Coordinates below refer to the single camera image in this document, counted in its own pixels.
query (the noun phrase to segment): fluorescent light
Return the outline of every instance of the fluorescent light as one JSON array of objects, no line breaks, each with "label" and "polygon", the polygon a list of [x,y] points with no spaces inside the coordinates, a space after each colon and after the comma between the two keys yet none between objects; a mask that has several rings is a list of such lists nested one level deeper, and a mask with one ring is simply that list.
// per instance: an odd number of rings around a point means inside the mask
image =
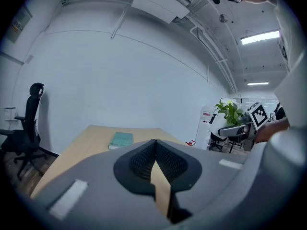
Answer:
[{"label": "fluorescent light", "polygon": [[267,85],[269,82],[249,82],[248,85]]},{"label": "fluorescent light", "polygon": [[250,43],[257,42],[257,41],[262,41],[262,40],[277,38],[277,37],[280,37],[280,33],[279,31],[274,31],[274,32],[269,32],[269,33],[262,33],[258,35],[243,37],[241,38],[241,42],[242,42],[242,45],[245,45],[245,44],[250,44]]}]

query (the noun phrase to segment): book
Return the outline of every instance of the book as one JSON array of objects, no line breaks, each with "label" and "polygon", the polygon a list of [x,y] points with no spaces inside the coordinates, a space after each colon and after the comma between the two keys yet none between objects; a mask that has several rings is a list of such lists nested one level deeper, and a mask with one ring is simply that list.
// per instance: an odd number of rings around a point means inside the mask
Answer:
[{"label": "book", "polygon": [[116,132],[109,144],[109,149],[116,149],[133,144],[133,134]]}]

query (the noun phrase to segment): desk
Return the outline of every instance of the desk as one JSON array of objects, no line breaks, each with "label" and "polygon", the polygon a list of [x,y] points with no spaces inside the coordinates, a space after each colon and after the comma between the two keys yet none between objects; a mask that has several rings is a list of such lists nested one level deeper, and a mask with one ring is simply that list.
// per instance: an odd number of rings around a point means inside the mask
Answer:
[{"label": "desk", "polygon": [[[161,139],[185,145],[184,142],[177,140],[160,128],[114,128],[90,125],[53,162],[32,192],[31,198],[35,198],[48,182],[78,162],[94,154],[108,151],[108,145],[116,132],[132,133],[134,143]],[[151,183],[156,187],[157,207],[164,215],[167,215],[170,184],[157,163],[152,169]]]}]

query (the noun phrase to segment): chair base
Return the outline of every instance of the chair base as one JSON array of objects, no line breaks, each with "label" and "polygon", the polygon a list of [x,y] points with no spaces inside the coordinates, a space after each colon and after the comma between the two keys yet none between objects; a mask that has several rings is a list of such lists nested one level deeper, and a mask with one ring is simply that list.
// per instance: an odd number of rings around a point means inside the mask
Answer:
[{"label": "chair base", "polygon": [[212,142],[212,143],[210,144],[210,146],[209,146],[209,151],[211,151],[213,147],[216,147],[218,150],[220,150],[220,152],[222,152],[223,146],[222,146],[222,145],[218,145],[218,144],[217,144],[217,141],[214,141],[214,142]]},{"label": "chair base", "polygon": [[33,163],[33,159],[38,159],[38,158],[42,158],[44,157],[45,159],[47,159],[47,155],[46,154],[40,154],[40,155],[30,155],[30,154],[26,154],[25,156],[21,156],[21,157],[16,157],[14,158],[14,163],[17,163],[17,160],[22,160],[23,163],[19,168],[19,171],[17,173],[17,177],[18,179],[21,181],[22,178],[20,177],[20,173],[23,171],[24,167],[26,166],[26,164],[28,162],[30,162],[30,164],[34,167],[34,169],[36,169],[39,173],[40,176],[43,176],[44,174],[40,171],[40,169]]}]

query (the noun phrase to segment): office chair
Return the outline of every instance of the office chair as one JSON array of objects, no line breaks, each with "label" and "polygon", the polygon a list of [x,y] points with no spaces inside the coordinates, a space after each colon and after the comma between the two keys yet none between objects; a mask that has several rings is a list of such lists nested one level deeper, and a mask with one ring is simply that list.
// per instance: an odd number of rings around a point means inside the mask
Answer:
[{"label": "office chair", "polygon": [[210,135],[211,137],[211,144],[209,146],[209,151],[211,151],[213,149],[213,147],[216,147],[218,150],[220,150],[220,152],[222,152],[222,145],[219,145],[220,142],[224,142],[227,140],[227,137],[225,139],[221,139],[218,136],[214,135],[213,133],[211,133]]},{"label": "office chair", "polygon": [[240,148],[242,147],[241,136],[228,137],[228,139],[229,139],[230,143],[232,144],[229,153],[231,153],[232,148],[234,147],[234,145],[239,144],[237,146],[240,146]]},{"label": "office chair", "polygon": [[4,130],[0,129],[0,134],[7,136],[2,144],[4,152],[15,152],[17,155],[24,153],[24,156],[14,158],[14,163],[17,160],[22,160],[23,163],[17,173],[17,177],[21,180],[20,173],[28,162],[39,172],[41,176],[43,173],[35,166],[33,159],[44,157],[46,154],[33,155],[39,148],[40,136],[35,131],[35,115],[40,101],[40,97],[44,91],[42,83],[34,83],[30,88],[30,97],[28,98],[25,110],[25,117],[16,116],[15,119],[20,120],[23,130]]},{"label": "office chair", "polygon": [[[211,118],[209,124],[212,124],[215,117],[218,116],[217,114],[213,114],[213,117]],[[211,138],[211,144],[209,146],[209,151],[211,151],[213,149],[213,147],[216,147],[218,150],[220,150],[220,152],[222,152],[222,148],[223,146],[222,145],[219,145],[220,142],[224,142],[227,140],[227,138],[221,138],[221,137],[218,137],[216,136],[214,133],[211,132],[211,135],[210,135],[210,138]]]}]

